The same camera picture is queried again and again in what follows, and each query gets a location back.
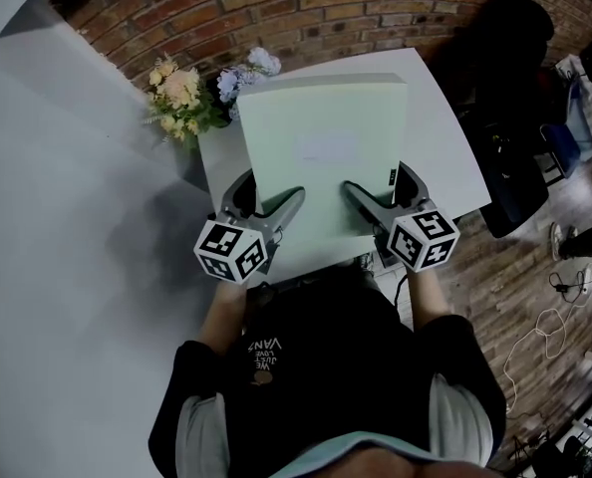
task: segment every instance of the gray sleeve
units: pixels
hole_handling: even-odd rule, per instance
[[[485,466],[493,447],[491,423],[480,402],[466,388],[434,376],[429,400],[430,450],[448,460]]]
[[[229,448],[225,426],[225,401],[220,393],[207,399],[188,398],[176,429],[178,478],[227,478]]]

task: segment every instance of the forearm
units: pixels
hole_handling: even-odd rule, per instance
[[[408,270],[407,276],[414,314],[414,330],[419,330],[433,319],[450,314],[434,269],[427,269],[420,273]]]
[[[219,283],[197,340],[224,356],[241,335],[246,300],[246,285]]]

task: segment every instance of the black sleeve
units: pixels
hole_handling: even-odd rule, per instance
[[[464,317],[434,319],[416,332],[417,345],[434,371],[451,385],[470,391],[484,408],[493,431],[495,453],[506,428],[506,398],[475,339],[473,326]]]
[[[215,396],[221,358],[199,342],[185,342],[176,351],[174,369],[163,403],[149,435],[149,454],[164,478],[176,478],[176,427],[180,410],[191,396]]]

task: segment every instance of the table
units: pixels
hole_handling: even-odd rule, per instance
[[[352,73],[394,73],[407,82],[407,128],[400,159],[425,182],[438,207],[457,218],[490,203],[466,137],[415,49],[349,57],[285,73],[274,80]],[[218,211],[225,190],[251,167],[240,122],[211,129],[199,138],[199,146],[214,209]],[[288,280],[374,249],[372,236],[330,240],[324,246],[281,246],[269,274],[256,273],[250,286]]]

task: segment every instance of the white cube with black pattern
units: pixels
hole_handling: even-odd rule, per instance
[[[215,221],[205,223],[194,255],[209,276],[239,285],[267,260],[261,232]]]
[[[387,247],[418,273],[446,262],[458,238],[450,218],[439,209],[429,209],[396,218]]]

